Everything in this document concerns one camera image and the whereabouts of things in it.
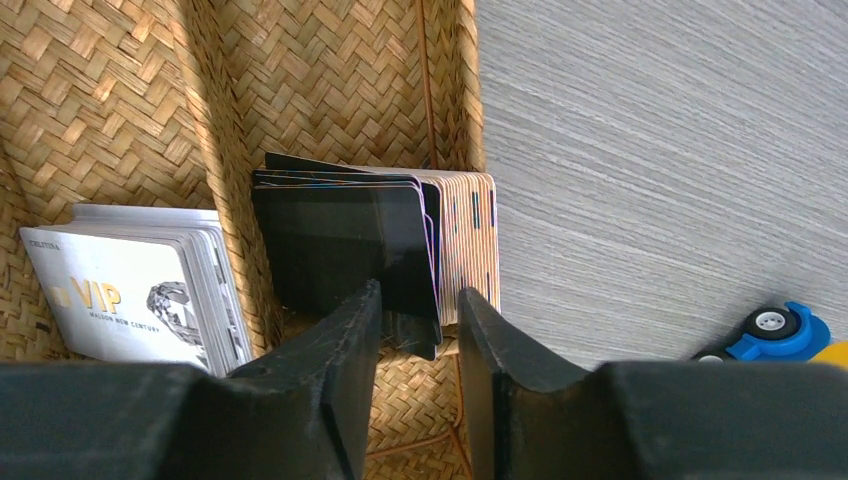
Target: toy wheel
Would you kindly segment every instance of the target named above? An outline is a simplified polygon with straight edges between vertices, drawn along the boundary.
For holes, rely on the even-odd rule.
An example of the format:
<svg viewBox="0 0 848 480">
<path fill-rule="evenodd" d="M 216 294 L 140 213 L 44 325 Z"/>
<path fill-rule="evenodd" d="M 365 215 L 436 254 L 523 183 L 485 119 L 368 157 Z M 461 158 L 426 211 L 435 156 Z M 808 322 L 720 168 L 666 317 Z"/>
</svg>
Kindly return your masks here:
<svg viewBox="0 0 848 480">
<path fill-rule="evenodd" d="M 692 360 L 704 363 L 723 363 L 733 360 L 733 357 L 724 350 L 705 350 L 692 357 Z"/>
<path fill-rule="evenodd" d="M 763 340 L 783 340 L 798 331 L 795 315 L 780 308 L 761 308 L 745 319 L 745 332 Z"/>
</svg>

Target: blue toy car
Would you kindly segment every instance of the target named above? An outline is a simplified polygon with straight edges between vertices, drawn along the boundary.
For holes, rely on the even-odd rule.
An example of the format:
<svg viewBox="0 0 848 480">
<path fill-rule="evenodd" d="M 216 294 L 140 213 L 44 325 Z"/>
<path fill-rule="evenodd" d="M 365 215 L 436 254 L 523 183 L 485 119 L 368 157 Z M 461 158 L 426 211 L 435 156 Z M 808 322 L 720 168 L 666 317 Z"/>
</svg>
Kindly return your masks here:
<svg viewBox="0 0 848 480">
<path fill-rule="evenodd" d="M 733 345 L 705 350 L 699 362 L 806 362 L 830 344 L 830 329 L 806 305 L 786 302 L 782 308 L 761 308 L 745 319 L 744 330 Z"/>
</svg>

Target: woven basket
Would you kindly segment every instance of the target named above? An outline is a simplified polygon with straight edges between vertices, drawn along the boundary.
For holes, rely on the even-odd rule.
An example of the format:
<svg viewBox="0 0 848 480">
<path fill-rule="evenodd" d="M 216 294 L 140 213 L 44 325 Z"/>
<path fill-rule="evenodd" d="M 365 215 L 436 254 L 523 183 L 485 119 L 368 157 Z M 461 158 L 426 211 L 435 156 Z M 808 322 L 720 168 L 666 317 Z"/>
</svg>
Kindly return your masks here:
<svg viewBox="0 0 848 480">
<path fill-rule="evenodd" d="M 216 208 L 261 354 L 286 336 L 249 195 L 265 151 L 485 167 L 473 0 L 0 0 L 0 27 L 3 359 L 70 355 L 17 229 L 73 203 Z M 384 352 L 369 477 L 469 475 L 446 345 Z"/>
</svg>

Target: gray wood grain table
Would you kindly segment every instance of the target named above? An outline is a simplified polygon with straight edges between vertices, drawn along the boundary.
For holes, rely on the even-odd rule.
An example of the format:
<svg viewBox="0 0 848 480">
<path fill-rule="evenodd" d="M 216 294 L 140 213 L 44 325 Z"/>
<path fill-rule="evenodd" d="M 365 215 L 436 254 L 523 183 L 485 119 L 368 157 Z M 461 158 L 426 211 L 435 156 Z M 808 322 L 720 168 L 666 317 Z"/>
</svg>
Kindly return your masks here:
<svg viewBox="0 0 848 480">
<path fill-rule="evenodd" d="M 507 318 L 584 366 L 787 299 L 848 340 L 837 3 L 480 0 Z"/>
</svg>

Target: yellow object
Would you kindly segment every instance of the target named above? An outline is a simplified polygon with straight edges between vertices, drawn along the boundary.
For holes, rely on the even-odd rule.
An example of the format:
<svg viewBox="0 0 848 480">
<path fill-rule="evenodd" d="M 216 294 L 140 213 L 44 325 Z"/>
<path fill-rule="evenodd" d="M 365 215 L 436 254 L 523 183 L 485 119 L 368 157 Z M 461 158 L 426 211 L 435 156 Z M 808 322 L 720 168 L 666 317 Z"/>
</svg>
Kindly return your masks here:
<svg viewBox="0 0 848 480">
<path fill-rule="evenodd" d="M 848 369 L 848 342 L 834 343 L 813 357 L 811 362 L 829 363 Z"/>
</svg>

